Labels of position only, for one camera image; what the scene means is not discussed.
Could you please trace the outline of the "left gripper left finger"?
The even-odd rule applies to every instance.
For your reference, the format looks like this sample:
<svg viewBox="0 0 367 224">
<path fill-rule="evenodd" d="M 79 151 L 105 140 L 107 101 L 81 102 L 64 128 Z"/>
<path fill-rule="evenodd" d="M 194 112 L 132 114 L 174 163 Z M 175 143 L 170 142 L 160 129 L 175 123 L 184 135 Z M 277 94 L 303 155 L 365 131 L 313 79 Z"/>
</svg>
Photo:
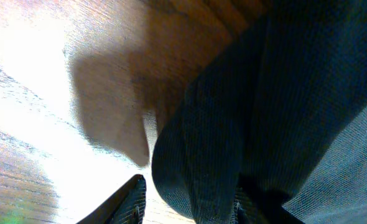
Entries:
<svg viewBox="0 0 367 224">
<path fill-rule="evenodd" d="M 145 209 L 146 180 L 136 174 L 77 224 L 142 224 Z"/>
</svg>

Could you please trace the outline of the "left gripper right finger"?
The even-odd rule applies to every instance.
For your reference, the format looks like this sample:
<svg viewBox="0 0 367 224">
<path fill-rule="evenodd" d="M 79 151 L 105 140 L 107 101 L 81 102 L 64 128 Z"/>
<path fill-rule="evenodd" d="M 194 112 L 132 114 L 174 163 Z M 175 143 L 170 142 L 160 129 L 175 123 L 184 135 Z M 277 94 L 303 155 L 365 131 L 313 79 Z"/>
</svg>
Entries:
<svg viewBox="0 0 367 224">
<path fill-rule="evenodd" d="M 257 204 L 242 187 L 237 187 L 231 224 L 304 224 L 280 205 Z"/>
</svg>

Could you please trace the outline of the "black t-shirt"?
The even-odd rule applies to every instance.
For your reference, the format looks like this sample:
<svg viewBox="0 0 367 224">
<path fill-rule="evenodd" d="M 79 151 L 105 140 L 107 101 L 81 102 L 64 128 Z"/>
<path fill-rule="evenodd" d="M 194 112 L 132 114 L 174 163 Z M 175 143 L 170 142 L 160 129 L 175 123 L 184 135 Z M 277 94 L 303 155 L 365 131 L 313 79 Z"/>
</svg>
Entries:
<svg viewBox="0 0 367 224">
<path fill-rule="evenodd" d="M 152 178 L 196 223 L 231 223 L 242 187 L 304 223 L 367 224 L 367 0 L 269 1 L 187 87 Z"/>
</svg>

